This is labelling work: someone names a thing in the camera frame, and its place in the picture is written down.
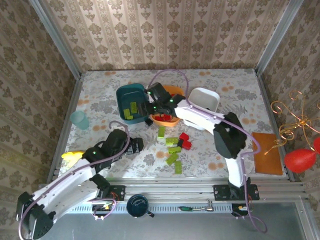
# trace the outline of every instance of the red balloon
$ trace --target red balloon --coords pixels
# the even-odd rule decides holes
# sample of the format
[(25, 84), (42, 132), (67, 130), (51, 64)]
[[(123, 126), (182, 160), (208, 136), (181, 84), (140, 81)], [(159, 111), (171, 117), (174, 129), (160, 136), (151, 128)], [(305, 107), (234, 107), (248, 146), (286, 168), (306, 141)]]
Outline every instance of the red balloon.
[(314, 149), (320, 154), (320, 136), (317, 137), (313, 142)]
[(297, 149), (284, 157), (284, 164), (294, 173), (302, 173), (316, 163), (316, 152), (310, 149)]

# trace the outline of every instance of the green screwdriver handle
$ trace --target green screwdriver handle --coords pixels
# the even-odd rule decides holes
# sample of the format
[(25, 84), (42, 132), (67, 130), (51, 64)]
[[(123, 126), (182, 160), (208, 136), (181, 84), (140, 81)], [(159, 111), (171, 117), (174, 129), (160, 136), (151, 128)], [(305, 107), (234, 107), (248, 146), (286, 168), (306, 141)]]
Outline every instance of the green screwdriver handle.
[(180, 206), (179, 207), (179, 211), (183, 211), (183, 212), (192, 212), (194, 210), (193, 207), (189, 207), (189, 206)]

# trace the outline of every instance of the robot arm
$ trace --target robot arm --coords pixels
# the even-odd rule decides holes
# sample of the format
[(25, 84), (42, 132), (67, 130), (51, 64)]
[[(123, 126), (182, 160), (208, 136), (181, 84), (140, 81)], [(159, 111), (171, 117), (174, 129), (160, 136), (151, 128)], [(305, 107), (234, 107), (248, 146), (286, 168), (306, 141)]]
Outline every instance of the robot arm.
[(211, 111), (190, 105), (184, 96), (176, 94), (171, 97), (158, 82), (154, 83), (146, 92), (150, 95), (150, 102), (144, 102), (138, 106), (140, 114), (172, 115), (205, 128), (214, 136), (215, 148), (226, 161), (229, 185), (232, 188), (240, 189), (246, 184), (238, 154), (245, 148), (247, 136), (235, 127), (219, 120), (225, 119), (242, 128), (234, 113), (215, 112), (215, 116), (212, 116)]
[[(22, 215), (35, 200), (40, 200), (27, 212), (22, 220), (23, 227), (27, 230), (30, 237), (34, 240), (44, 236), (53, 226), (53, 224), (76, 205), (87, 202), (92, 199), (114, 198), (112, 193), (118, 190), (117, 201), (123, 201), (125, 186), (111, 186), (110, 183), (99, 174), (104, 168), (110, 168), (111, 164), (121, 159), (121, 156), (90, 166), (89, 164), (112, 157), (126, 147), (128, 140), (127, 133), (115, 129), (106, 141), (98, 142), (90, 147), (82, 155), (82, 158), (72, 166), (62, 176), (57, 178), (42, 189), (29, 194), (22, 193), (17, 201), (16, 220), (21, 221)], [(131, 155), (140, 152), (144, 147), (142, 138), (130, 138), (127, 149), (124, 153)], [(57, 182), (59, 187), (53, 188), (47, 195), (43, 194), (55, 186)]]

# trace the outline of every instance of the red block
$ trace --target red block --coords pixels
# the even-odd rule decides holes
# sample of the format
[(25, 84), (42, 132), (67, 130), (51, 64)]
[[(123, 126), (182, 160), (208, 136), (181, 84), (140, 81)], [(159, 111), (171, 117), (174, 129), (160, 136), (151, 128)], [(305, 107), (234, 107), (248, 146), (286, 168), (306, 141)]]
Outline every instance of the red block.
[(183, 141), (183, 144), (182, 144), (182, 148), (183, 148), (183, 149), (190, 150), (191, 146), (192, 146), (191, 142), (189, 142), (189, 141)]
[(170, 115), (167, 115), (167, 114), (163, 115), (163, 121), (164, 122), (169, 122), (170, 120), (171, 120), (171, 116)]
[(157, 120), (157, 121), (163, 121), (163, 118), (160, 117), (160, 116), (155, 116), (154, 119)]
[(183, 139), (185, 141), (188, 141), (189, 140), (189, 136), (183, 132), (183, 133), (181, 133), (179, 139)]

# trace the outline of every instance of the screwdriver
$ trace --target screwdriver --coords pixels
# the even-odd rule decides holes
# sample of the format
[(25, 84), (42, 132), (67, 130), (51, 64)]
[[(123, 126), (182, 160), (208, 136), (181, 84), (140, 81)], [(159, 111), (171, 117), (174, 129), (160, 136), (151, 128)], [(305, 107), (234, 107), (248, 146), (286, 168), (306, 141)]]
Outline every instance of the screwdriver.
[(211, 207), (211, 206), (206, 206), (206, 207), (203, 207), (203, 208), (193, 208), (193, 207), (190, 207), (190, 206), (179, 206), (178, 210), (182, 211), (182, 212), (193, 212), (193, 211), (213, 212), (214, 208)]

